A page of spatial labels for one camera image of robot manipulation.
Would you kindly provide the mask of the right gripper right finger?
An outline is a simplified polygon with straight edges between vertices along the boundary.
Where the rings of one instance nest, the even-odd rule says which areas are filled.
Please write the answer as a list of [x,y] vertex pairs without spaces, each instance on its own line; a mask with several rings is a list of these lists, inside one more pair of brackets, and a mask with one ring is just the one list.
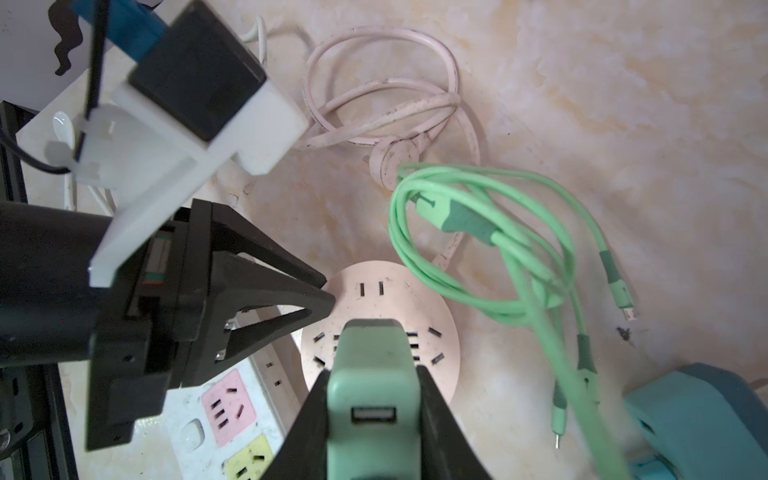
[[421,388],[421,478],[489,480],[430,372],[416,367]]

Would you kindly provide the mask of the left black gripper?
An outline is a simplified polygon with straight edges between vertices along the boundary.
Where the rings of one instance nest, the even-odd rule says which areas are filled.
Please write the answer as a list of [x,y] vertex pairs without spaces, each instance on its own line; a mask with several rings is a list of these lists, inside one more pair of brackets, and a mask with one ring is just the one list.
[[[211,246],[227,252],[211,259]],[[86,449],[130,443],[169,390],[201,386],[328,317],[336,299],[326,281],[227,205],[196,199],[180,209],[107,292],[91,341]]]

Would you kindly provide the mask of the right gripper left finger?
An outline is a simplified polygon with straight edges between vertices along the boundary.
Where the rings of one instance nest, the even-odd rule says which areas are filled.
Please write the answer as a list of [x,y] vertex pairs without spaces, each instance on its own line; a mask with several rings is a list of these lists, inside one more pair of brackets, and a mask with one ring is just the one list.
[[262,480],[326,480],[328,407],[331,372],[323,370],[280,450],[261,476]]

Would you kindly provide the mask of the light green charger plug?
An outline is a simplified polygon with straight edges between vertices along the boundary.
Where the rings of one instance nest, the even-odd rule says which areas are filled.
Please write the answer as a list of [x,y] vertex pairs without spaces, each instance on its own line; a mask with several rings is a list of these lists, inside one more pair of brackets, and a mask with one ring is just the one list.
[[419,479],[421,390],[393,319],[343,328],[327,386],[329,479]]

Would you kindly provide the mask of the teal charger plug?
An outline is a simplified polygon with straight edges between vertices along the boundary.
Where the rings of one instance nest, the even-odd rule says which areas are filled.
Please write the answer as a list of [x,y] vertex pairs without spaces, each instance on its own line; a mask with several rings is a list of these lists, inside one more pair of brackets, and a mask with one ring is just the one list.
[[739,375],[687,365],[624,404],[653,450],[629,464],[634,479],[767,477],[767,404]]

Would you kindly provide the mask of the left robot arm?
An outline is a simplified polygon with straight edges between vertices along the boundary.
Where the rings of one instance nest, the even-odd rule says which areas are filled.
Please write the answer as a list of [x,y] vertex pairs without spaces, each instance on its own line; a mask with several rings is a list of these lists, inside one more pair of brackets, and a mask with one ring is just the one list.
[[322,273],[231,207],[200,199],[93,287],[88,266],[109,225],[1,206],[1,363],[88,361],[88,450],[130,442],[169,390],[204,384],[334,307]]

